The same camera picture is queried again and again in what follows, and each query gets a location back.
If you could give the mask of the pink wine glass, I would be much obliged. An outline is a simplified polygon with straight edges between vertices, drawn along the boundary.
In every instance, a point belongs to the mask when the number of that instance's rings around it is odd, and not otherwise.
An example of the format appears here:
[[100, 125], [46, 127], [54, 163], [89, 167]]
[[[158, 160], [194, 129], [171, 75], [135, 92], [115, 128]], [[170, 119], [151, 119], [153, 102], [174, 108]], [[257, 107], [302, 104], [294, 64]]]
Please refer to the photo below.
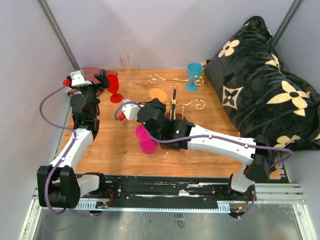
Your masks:
[[157, 151], [158, 143], [151, 139], [143, 124], [137, 126], [135, 135], [139, 140], [140, 149], [144, 154], [150, 155]]

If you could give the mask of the clear champagne flute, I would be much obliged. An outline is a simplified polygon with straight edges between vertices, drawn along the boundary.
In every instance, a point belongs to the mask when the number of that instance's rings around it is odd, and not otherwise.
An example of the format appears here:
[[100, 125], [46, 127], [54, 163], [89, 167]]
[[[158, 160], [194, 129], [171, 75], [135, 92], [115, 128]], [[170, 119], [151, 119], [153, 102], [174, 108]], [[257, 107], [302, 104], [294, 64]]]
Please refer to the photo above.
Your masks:
[[131, 59], [128, 52], [122, 52], [119, 56], [120, 63], [126, 72], [125, 82], [128, 85], [133, 85], [135, 83], [135, 78], [131, 74]]

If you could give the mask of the orange wine glass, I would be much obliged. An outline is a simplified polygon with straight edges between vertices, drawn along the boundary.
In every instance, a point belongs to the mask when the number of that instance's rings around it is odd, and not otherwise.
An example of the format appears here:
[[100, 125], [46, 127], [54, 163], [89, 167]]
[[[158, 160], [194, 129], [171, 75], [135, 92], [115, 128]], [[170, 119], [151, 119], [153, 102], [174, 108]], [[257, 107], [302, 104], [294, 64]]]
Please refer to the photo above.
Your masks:
[[160, 102], [165, 102], [168, 98], [167, 93], [161, 88], [152, 88], [149, 90], [149, 97], [151, 99], [159, 99]]

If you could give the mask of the red wine glass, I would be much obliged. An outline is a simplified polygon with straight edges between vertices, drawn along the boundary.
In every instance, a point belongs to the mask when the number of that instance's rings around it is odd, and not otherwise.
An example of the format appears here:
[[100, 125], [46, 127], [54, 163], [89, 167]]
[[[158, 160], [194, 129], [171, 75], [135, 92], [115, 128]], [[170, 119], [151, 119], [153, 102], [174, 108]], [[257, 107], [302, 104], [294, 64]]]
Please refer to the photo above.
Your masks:
[[123, 96], [118, 93], [120, 88], [119, 79], [115, 74], [108, 74], [106, 77], [109, 81], [109, 87], [107, 87], [106, 90], [111, 94], [110, 101], [118, 104], [123, 100]]

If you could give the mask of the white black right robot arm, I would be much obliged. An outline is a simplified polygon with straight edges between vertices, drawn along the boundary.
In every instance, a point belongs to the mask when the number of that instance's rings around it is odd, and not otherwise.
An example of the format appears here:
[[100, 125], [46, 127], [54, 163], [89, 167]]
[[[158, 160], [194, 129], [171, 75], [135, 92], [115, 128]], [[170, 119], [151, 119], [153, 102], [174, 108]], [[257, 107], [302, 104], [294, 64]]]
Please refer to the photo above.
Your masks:
[[232, 200], [240, 199], [255, 183], [266, 183], [272, 172], [272, 149], [264, 135], [235, 137], [208, 130], [197, 124], [165, 116], [166, 107], [158, 99], [144, 103], [137, 111], [137, 121], [150, 138], [172, 150], [198, 150], [230, 157], [242, 163], [231, 175], [226, 188]]

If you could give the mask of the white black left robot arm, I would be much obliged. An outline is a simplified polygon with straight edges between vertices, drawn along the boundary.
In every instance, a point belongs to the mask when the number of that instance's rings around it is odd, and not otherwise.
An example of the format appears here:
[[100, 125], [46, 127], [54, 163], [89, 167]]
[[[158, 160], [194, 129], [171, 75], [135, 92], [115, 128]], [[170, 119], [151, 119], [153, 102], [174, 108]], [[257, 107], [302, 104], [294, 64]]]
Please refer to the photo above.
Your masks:
[[87, 80], [81, 69], [71, 72], [63, 81], [64, 87], [79, 91], [70, 99], [73, 119], [71, 137], [49, 165], [42, 165], [37, 170], [39, 204], [52, 212], [56, 208], [63, 211], [74, 209], [80, 198], [87, 194], [101, 198], [107, 193], [104, 174], [89, 172], [77, 177], [74, 171], [99, 132], [100, 100], [97, 94], [110, 87], [104, 69], [94, 74], [94, 78], [97, 82]]

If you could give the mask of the clear round wine glass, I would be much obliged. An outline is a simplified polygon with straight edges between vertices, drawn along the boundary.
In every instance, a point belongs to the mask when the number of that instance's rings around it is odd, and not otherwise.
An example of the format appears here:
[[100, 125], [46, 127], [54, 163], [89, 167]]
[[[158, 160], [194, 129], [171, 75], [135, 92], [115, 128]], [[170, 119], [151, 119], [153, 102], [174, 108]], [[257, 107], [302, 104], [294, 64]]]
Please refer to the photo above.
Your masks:
[[192, 149], [190, 147], [188, 147], [188, 150], [185, 150], [185, 155], [188, 157], [188, 158], [191, 158], [191, 157], [195, 157], [197, 155], [199, 155], [201, 153], [200, 150], [198, 149]]

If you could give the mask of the blue wine glass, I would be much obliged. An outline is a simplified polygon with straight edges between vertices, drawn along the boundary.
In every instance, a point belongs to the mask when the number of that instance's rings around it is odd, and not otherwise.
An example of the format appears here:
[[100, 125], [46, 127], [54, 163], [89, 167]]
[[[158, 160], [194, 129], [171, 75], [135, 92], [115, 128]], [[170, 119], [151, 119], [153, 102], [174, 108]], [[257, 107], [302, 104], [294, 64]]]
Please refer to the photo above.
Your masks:
[[198, 89], [198, 84], [196, 81], [200, 80], [202, 75], [203, 66], [200, 63], [192, 62], [187, 66], [187, 77], [189, 82], [185, 85], [185, 88], [188, 92], [195, 92]]

